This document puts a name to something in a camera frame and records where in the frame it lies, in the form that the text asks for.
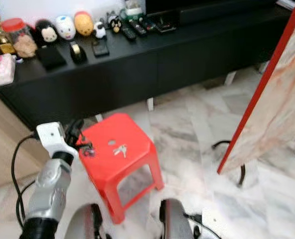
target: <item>white figurine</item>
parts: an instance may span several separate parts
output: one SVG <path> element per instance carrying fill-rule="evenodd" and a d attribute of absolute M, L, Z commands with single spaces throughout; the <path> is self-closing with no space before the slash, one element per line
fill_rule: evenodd
<path fill-rule="evenodd" d="M 69 16 L 59 16 L 56 18 L 56 28 L 58 34 L 66 40 L 72 40 L 76 34 L 76 28 L 72 18 Z"/>
<path fill-rule="evenodd" d="M 94 35 L 98 39 L 102 39 L 106 36 L 104 23 L 102 21 L 98 21 L 98 22 L 94 23 Z"/>

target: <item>black metal stand leg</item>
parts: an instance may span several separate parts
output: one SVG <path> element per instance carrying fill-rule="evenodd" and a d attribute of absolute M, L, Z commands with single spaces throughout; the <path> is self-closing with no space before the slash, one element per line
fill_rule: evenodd
<path fill-rule="evenodd" d="M 222 143 L 230 143 L 230 142 L 231 142 L 230 140 L 221 140 L 221 141 L 218 141 L 217 143 L 213 144 L 211 146 L 211 148 L 215 149 L 215 148 L 217 148 L 218 145 L 220 145 Z M 241 175 L 240 175 L 239 183 L 237 185 L 238 187 L 242 187 L 245 176 L 246 176 L 246 166 L 242 165 L 241 166 Z"/>
<path fill-rule="evenodd" d="M 240 175 L 238 187 L 242 187 L 243 180 L 245 179 L 245 176 L 246 176 L 246 166 L 242 165 L 241 166 L 241 175 Z"/>
<path fill-rule="evenodd" d="M 217 143 L 213 144 L 213 145 L 211 146 L 211 148 L 212 148 L 212 149 L 215 149 L 215 148 L 217 148 L 218 145 L 220 145 L 220 144 L 222 144 L 222 143 L 230 143 L 230 142 L 231 142 L 231 140 L 221 140 L 221 141 L 218 141 Z"/>

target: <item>marble floor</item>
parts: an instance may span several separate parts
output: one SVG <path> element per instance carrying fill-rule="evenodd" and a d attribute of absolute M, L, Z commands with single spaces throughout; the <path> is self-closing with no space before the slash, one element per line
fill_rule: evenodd
<path fill-rule="evenodd" d="M 202 213 L 203 223 L 223 239 L 295 239 L 295 140 L 248 163 L 242 188 L 236 185 L 240 169 L 216 173 L 227 145 L 215 151 L 210 147 L 218 140 L 231 139 L 260 78 L 251 67 L 238 71 L 230 86 L 206 89 L 204 84 L 197 84 L 159 96 L 152 112 L 140 102 L 104 114 L 128 113 L 153 139 L 165 188 L 139 200 L 128 209 L 125 221 L 115 226 L 82 164 L 76 161 L 56 238 L 64 238 L 78 207 L 96 202 L 105 230 L 114 239 L 158 239 L 162 231 L 160 202 L 178 198 L 187 213 Z M 86 119 L 86 126 L 93 123 L 93 119 Z M 119 185 L 121 200 L 128 201 L 149 180 L 146 168 L 126 178 Z M 33 187 L 24 194 L 25 205 L 32 191 Z M 15 200 L 12 185 L 0 188 L 0 239 L 20 235 Z M 215 238 L 202 232 L 201 239 Z"/>

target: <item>wooden panel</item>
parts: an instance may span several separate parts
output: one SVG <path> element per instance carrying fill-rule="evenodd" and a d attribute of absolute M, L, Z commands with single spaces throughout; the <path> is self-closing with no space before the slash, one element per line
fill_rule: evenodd
<path fill-rule="evenodd" d="M 295 10 L 218 172 L 295 138 Z"/>
<path fill-rule="evenodd" d="M 26 126 L 0 101 L 0 185 L 11 181 L 11 158 L 16 144 L 31 134 Z M 38 172 L 48 153 L 35 140 L 28 140 L 19 150 L 15 174 L 17 178 Z"/>

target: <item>red lid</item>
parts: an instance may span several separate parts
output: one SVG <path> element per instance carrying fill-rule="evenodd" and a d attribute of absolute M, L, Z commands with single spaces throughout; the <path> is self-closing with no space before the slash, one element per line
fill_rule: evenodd
<path fill-rule="evenodd" d="M 1 27 L 5 32 L 18 31 L 25 27 L 21 18 L 11 18 L 1 23 Z"/>

